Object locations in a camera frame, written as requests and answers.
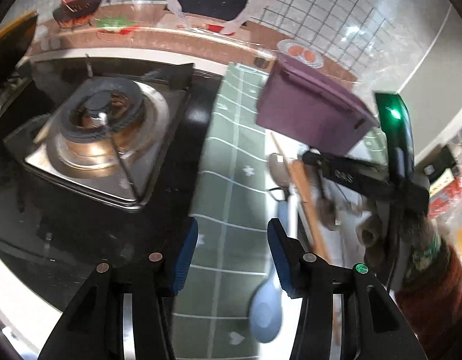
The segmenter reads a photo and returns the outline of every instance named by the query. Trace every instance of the purple container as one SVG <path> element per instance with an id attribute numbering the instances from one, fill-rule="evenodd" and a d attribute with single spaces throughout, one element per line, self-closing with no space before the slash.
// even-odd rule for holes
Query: purple container
<path id="1" fill-rule="evenodd" d="M 259 126 L 340 156 L 379 125 L 357 96 L 284 54 L 279 54 L 256 106 Z"/>

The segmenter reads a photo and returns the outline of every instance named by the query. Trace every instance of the black stove top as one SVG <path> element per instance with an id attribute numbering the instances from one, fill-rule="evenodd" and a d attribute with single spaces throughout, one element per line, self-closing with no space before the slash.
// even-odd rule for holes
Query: black stove top
<path id="1" fill-rule="evenodd" d="M 100 106 L 101 95 L 104 107 L 109 100 L 108 126 L 101 125 L 99 112 L 93 118 L 86 109 L 94 102 Z M 42 126 L 33 140 L 36 150 L 24 159 L 26 168 L 90 198 L 138 210 L 149 200 L 188 100 L 187 88 L 172 90 L 155 79 L 87 79 Z M 41 124 L 29 121 L 5 139 L 6 146 L 27 141 L 28 131 Z"/>
<path id="2" fill-rule="evenodd" d="M 26 169 L 23 159 L 49 115 L 88 79 L 84 58 L 39 62 L 32 80 L 0 116 L 0 258 L 31 289 L 63 310 L 93 267 L 122 266 L 159 251 L 188 214 L 220 76 L 194 71 L 176 110 L 152 193 L 127 211 L 77 193 L 55 178 Z M 95 76 L 142 77 L 173 66 L 129 59 L 91 58 Z M 156 80 L 151 85 L 166 85 Z M 199 112 L 207 121 L 196 120 Z M 21 132 L 20 143 L 3 139 Z"/>

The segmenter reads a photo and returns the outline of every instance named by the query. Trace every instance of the black pan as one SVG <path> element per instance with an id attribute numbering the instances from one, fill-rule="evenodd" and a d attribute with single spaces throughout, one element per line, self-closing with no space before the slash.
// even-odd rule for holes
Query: black pan
<path id="1" fill-rule="evenodd" d="M 74 0 L 63 2 L 52 15 L 62 28 L 72 28 L 88 21 L 100 7 L 103 0 Z"/>

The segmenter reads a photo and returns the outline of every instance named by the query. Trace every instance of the blue gripper pad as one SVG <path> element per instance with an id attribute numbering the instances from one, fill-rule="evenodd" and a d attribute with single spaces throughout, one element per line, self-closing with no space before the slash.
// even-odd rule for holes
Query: blue gripper pad
<path id="1" fill-rule="evenodd" d="M 271 255 L 273 256 L 277 276 L 280 278 L 281 288 L 286 291 L 289 297 L 292 297 L 294 294 L 294 288 L 291 283 L 291 266 L 278 236 L 278 231 L 282 231 L 283 234 L 286 234 L 280 221 L 277 219 L 271 219 L 268 222 L 269 248 L 271 249 Z"/>
<path id="2" fill-rule="evenodd" d="M 191 259 L 193 258 L 196 242 L 198 241 L 198 222 L 193 218 L 189 233 L 184 240 L 181 251 L 174 266 L 174 282 L 172 291 L 175 295 L 185 286 Z"/>

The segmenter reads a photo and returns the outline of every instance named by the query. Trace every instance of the wall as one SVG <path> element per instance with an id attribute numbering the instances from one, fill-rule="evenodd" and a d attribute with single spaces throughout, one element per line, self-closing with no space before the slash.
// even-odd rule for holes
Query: wall
<path id="1" fill-rule="evenodd" d="M 401 95 L 412 121 L 417 161 L 462 127 L 462 20 L 454 8 Z"/>

